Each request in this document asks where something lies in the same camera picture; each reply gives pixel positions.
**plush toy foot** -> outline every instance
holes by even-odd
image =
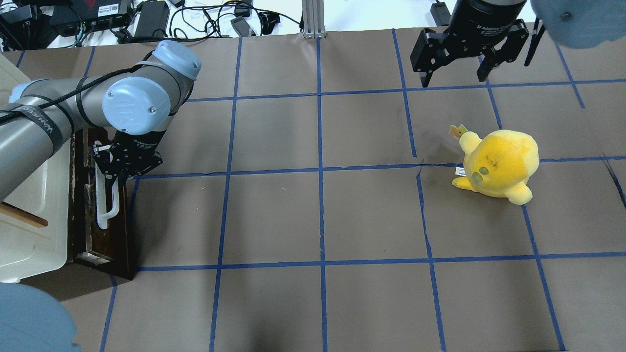
[[[506,191],[505,196],[509,198],[513,204],[524,205],[533,198],[533,192],[530,192],[526,183],[520,182]]]
[[[476,192],[476,190],[472,188],[470,180],[468,180],[468,178],[465,176],[457,177],[452,180],[452,185],[460,189],[473,190],[474,192]]]

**red logo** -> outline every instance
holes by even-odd
[[[96,0],[83,0],[83,2],[85,3],[85,5],[89,6],[89,9],[87,11],[91,11],[93,9],[93,6],[96,5]]]

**blue joint cap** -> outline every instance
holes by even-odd
[[[191,49],[171,40],[161,41],[152,55],[192,81],[197,79],[202,67],[200,59]]]
[[[106,120],[129,135],[144,135],[170,114],[170,97],[157,82],[126,77],[113,83],[102,98]]]
[[[24,94],[24,91],[26,90],[26,88],[28,88],[29,85],[32,85],[35,82],[48,81],[48,80],[49,79],[47,78],[43,78],[41,80],[34,80],[34,81],[20,83],[16,85],[15,88],[13,88],[13,91],[11,92],[11,96],[9,97],[9,102],[15,103],[18,99],[20,99],[22,97],[22,94]]]

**wooden stick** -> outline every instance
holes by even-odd
[[[46,219],[42,219],[37,215],[33,215],[25,210],[14,207],[9,203],[2,202],[2,204],[0,204],[0,214],[8,215],[13,219],[25,222],[35,227],[41,228],[48,226],[48,221]]]

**velcro strap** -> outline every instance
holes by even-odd
[[[13,109],[13,111],[21,112],[24,117],[32,122],[35,122],[37,126],[41,127],[41,129],[46,132],[50,141],[52,141],[52,146],[54,148],[54,151],[50,156],[54,155],[54,153],[61,149],[64,142],[63,134],[61,133],[59,126],[57,126],[56,123],[54,123],[54,121],[52,121],[52,119],[47,116],[45,112],[43,112],[42,109],[34,105],[22,105]]]

